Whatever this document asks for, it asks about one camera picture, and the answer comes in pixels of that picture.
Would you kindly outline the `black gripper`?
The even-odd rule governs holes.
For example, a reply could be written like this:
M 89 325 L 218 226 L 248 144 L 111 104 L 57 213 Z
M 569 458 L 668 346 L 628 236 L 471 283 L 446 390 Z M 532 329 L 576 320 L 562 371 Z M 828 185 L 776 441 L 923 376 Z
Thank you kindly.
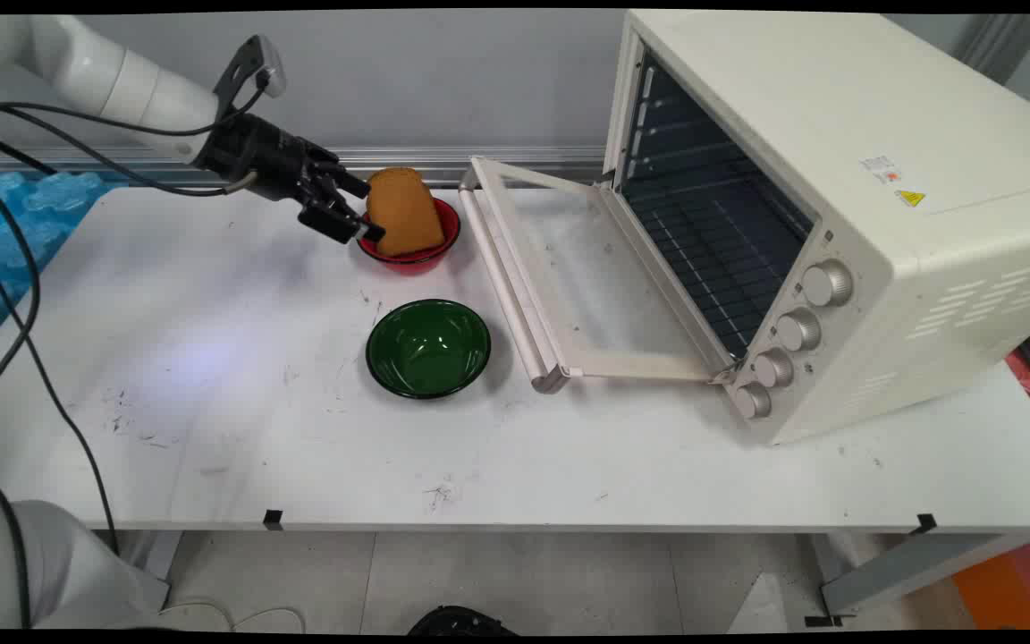
M 383 227 L 360 219 L 347 200 L 335 194 L 344 191 L 366 199 L 369 184 L 339 164 L 336 155 L 266 118 L 243 114 L 222 123 L 208 134 L 195 166 L 231 184 L 253 173 L 249 191 L 273 201 L 297 200 L 299 223 L 340 244 L 384 238 Z

